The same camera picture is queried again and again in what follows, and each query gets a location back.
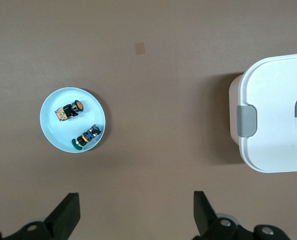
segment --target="container lid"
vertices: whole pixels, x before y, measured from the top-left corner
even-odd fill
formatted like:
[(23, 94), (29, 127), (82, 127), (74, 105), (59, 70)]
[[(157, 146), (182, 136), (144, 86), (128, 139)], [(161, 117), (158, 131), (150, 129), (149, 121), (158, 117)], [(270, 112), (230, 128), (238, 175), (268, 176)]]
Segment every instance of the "container lid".
[(260, 172), (297, 171), (297, 54), (257, 62), (243, 74), (238, 93), (244, 161)]

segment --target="white container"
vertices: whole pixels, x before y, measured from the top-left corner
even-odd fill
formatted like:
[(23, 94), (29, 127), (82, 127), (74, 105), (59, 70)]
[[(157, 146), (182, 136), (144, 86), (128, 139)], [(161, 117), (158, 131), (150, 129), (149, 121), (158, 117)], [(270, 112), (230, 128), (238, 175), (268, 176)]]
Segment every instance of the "white container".
[(263, 59), (229, 88), (230, 133), (246, 164), (297, 171), (297, 54)]

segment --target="screw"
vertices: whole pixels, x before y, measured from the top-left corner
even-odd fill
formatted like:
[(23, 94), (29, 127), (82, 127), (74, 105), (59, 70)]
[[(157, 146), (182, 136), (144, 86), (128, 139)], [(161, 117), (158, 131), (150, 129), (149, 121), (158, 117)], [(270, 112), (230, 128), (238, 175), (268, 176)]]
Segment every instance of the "screw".
[(265, 226), (265, 227), (262, 228), (262, 232), (265, 233), (265, 234), (267, 234), (267, 235), (273, 235), (274, 234), (273, 230), (270, 229), (267, 226)]
[(229, 220), (227, 220), (227, 219), (222, 219), (222, 220), (220, 221), (220, 224), (222, 224), (224, 227), (229, 227), (229, 226), (231, 226), (231, 222), (230, 222)]

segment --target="blue plate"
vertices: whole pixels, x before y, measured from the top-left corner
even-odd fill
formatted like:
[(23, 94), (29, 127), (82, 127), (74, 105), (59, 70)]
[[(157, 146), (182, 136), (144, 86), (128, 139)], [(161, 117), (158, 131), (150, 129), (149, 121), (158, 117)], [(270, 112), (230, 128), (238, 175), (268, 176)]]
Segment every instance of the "blue plate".
[[(58, 108), (79, 100), (84, 107), (77, 117), (60, 121), (55, 111)], [(44, 101), (39, 114), (42, 131), (58, 149), (68, 153), (82, 153), (93, 148), (101, 140), (105, 130), (105, 115), (99, 101), (87, 91), (76, 87), (65, 87), (50, 94)], [(72, 145), (72, 139), (82, 135), (94, 124), (102, 131), (87, 143), (82, 150)]]

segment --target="gray latch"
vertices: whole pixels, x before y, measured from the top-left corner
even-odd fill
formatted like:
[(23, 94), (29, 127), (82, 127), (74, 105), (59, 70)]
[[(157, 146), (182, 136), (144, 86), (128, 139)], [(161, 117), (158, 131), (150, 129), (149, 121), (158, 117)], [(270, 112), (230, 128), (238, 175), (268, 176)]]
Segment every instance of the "gray latch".
[(251, 106), (237, 106), (237, 134), (241, 138), (253, 136), (257, 131), (257, 111)]

